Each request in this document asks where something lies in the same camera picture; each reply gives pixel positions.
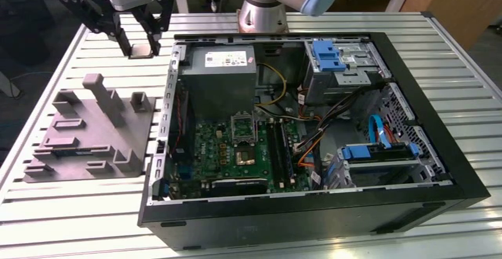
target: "sticker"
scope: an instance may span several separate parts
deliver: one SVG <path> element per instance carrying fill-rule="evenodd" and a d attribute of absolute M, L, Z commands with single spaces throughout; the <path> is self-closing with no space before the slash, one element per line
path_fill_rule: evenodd
<path fill-rule="evenodd" d="M 316 184 L 320 184 L 320 176 L 317 173 L 315 173 L 315 171 L 312 171 L 311 173 L 311 179 L 313 180 Z"/>
<path fill-rule="evenodd" d="M 245 52 L 208 52 L 205 53 L 205 67 L 247 66 Z"/>
<path fill-rule="evenodd" d="M 304 104 L 305 104 L 305 96 L 301 95 L 301 94 L 297 95 L 297 103 L 299 103 L 300 105 L 304 105 Z"/>

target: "yellow wire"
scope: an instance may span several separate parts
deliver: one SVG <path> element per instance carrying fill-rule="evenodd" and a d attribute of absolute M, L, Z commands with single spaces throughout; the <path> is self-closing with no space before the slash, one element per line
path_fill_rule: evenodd
<path fill-rule="evenodd" d="M 281 98 L 283 98 L 283 96 L 285 95 L 285 83 L 287 83 L 287 81 L 285 81 L 285 79 L 284 79 L 284 77 L 283 77 L 283 74 L 280 74 L 280 72 L 272 67 L 272 66 L 269 66 L 267 63 L 259 63 L 257 65 L 263 65 L 263 66 L 265 66 L 265 67 L 268 67 L 277 75 L 279 75 L 279 77 L 280 77 L 280 80 L 281 80 L 281 93 L 280 93 L 280 96 L 275 99 L 275 100 L 272 100 L 272 101 L 269 101 L 269 102 L 263 102 L 263 103 L 256 103 L 255 105 L 256 106 L 264 106 L 264 105 L 272 105 L 273 103 L 276 103 Z"/>

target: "motherboard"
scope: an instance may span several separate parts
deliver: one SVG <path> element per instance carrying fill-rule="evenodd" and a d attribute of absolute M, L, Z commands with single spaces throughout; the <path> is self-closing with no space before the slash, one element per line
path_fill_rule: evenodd
<path fill-rule="evenodd" d="M 193 165 L 177 166 L 179 197 L 213 197 L 215 193 L 229 196 L 248 194 L 248 190 L 257 194 L 308 190 L 307 172 L 293 162 L 299 158 L 292 149 L 299 138 L 292 120 L 255 122 L 232 117 L 225 122 L 199 122 Z"/>

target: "metal table surface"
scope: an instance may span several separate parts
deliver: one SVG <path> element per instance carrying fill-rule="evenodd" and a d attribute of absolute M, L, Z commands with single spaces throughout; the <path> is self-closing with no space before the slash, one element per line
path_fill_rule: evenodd
<path fill-rule="evenodd" d="M 85 73 L 101 73 L 104 85 L 128 97 L 161 95 L 176 33 L 236 32 L 235 15 L 175 15 L 163 35 L 160 56 L 128 60 L 105 35 L 80 28 L 29 116 L 0 171 L 0 258 L 454 258 L 502 255 L 502 93 L 434 19 L 420 14 L 341 13 L 309 18 L 288 15 L 292 32 L 386 32 L 491 197 L 466 210 L 443 214 L 406 233 L 175 253 L 136 226 L 144 176 L 131 179 L 28 184 L 25 160 L 40 143 L 58 89 L 80 97 Z M 131 16 L 123 26 L 133 42 L 145 42 Z M 157 128 L 152 126 L 151 137 Z M 153 152 L 149 142 L 148 153 Z"/>

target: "floor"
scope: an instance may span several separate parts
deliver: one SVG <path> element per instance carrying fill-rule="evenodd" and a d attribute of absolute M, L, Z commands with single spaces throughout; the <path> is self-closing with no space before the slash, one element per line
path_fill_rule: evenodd
<path fill-rule="evenodd" d="M 1 9 L 4 4 L 5 3 L 0 2 L 0 19 L 5 13 L 5 10 L 2 11 Z M 44 17 L 37 19 L 29 17 L 25 22 L 44 22 L 42 25 L 38 25 L 41 26 L 38 29 L 41 30 L 40 34 L 42 35 L 44 43 L 46 45 L 45 49 L 50 52 L 50 55 L 42 63 L 26 66 L 12 60 L 12 56 L 8 54 L 6 49 L 0 48 L 0 70 L 10 78 L 26 72 L 52 72 L 57 67 L 68 44 L 77 31 L 80 24 L 70 13 L 56 1 L 46 1 L 45 4 L 48 11 L 50 11 L 53 23 Z M 5 35 L 5 29 L 1 24 L 2 23 L 0 22 L 0 42 Z M 21 60 L 24 57 L 28 57 L 29 53 L 40 56 L 38 51 L 30 51 L 29 49 L 26 50 L 26 48 L 22 49 Z M 495 33 L 495 29 L 490 28 L 486 30 L 475 46 L 468 51 L 468 54 L 494 80 L 498 87 L 502 88 L 502 35 Z M 22 96 L 18 99 L 12 99 L 6 97 L 5 94 L 0 93 L 0 164 L 6 157 L 10 146 L 16 140 L 49 79 L 50 74 L 36 73 L 14 80 L 16 86 L 22 91 Z"/>

